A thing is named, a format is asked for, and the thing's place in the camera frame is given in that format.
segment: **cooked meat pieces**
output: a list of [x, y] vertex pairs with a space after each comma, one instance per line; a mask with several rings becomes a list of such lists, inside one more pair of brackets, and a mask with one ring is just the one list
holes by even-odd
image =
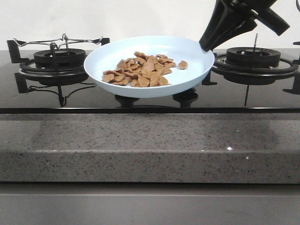
[[[171, 68], [176, 67], [173, 59], [163, 54], [146, 55], [142, 52], [134, 52], [135, 58], [120, 60], [115, 70], [103, 72], [102, 81], [116, 85], [132, 87], [156, 87], [169, 85], [163, 75], [172, 73]], [[186, 69], [188, 63], [181, 61], [178, 68]]]
[[179, 69], [186, 69], [187, 67], [188, 67], [188, 63], [183, 60], [178, 64]]

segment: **granite countertop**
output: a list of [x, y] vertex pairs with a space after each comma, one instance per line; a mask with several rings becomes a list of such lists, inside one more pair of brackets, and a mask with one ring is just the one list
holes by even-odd
[[0, 181], [300, 183], [300, 114], [0, 114]]

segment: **white wall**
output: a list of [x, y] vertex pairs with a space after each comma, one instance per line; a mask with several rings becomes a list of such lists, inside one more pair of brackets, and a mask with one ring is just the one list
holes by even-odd
[[[24, 41], [60, 38], [111, 41], [144, 35], [170, 35], [198, 41], [211, 13], [214, 0], [0, 0], [0, 50], [6, 40]], [[218, 48], [252, 46], [258, 33], [258, 47], [289, 48], [300, 41], [300, 12], [295, 0], [277, 0], [272, 9], [291, 26], [277, 36], [266, 26], [233, 38]], [[76, 45], [95, 49], [93, 44]], [[23, 49], [43, 49], [28, 45]]]

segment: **black glass cooktop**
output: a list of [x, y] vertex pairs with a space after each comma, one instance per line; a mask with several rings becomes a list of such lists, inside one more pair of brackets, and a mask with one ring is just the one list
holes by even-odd
[[[299, 59], [299, 49], [277, 49], [281, 57]], [[21, 51], [32, 58], [36, 51]], [[68, 84], [24, 79], [9, 52], [0, 51], [0, 113], [270, 113], [300, 112], [300, 79], [232, 79], [211, 72], [185, 93], [157, 98], [115, 96], [89, 77]]]

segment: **frying pan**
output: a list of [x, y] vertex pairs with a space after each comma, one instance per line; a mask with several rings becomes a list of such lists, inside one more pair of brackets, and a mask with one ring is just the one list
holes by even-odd
[[[164, 75], [170, 85], [137, 88], [118, 86], [102, 81], [104, 71], [116, 69], [121, 59], [134, 58], [134, 52], [146, 55], [164, 54], [178, 64], [188, 63], [187, 69], [172, 68], [172, 73]], [[197, 86], [208, 74], [215, 61], [212, 51], [205, 52], [199, 42], [171, 36], [142, 36], [122, 39], [106, 44], [92, 51], [84, 61], [84, 69], [104, 90], [116, 95], [132, 98], [154, 98], [177, 94]]]

